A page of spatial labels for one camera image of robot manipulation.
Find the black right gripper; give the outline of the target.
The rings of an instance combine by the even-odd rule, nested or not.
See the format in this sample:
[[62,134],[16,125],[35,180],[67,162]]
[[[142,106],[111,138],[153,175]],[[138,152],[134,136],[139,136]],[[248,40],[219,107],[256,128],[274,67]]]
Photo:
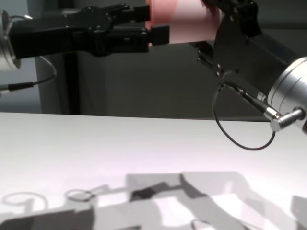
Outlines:
[[253,0],[203,0],[224,13],[213,42],[196,43],[198,61],[218,78],[235,71],[268,95],[279,76],[299,55],[262,32]]

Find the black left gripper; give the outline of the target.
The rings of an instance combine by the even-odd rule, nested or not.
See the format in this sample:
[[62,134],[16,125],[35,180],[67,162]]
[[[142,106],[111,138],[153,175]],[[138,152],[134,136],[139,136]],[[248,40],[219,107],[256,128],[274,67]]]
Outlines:
[[147,53],[149,46],[170,43],[170,27],[123,27],[110,30],[112,20],[99,7],[55,17],[18,20],[9,38],[18,59],[85,51],[96,57],[112,53]]

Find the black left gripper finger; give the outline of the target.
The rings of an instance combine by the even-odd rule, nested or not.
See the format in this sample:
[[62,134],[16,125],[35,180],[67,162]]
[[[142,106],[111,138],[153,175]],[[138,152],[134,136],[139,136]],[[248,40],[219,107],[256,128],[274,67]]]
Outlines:
[[111,27],[129,22],[146,22],[150,19],[150,6],[129,6],[127,4],[115,4],[100,8],[100,26]]

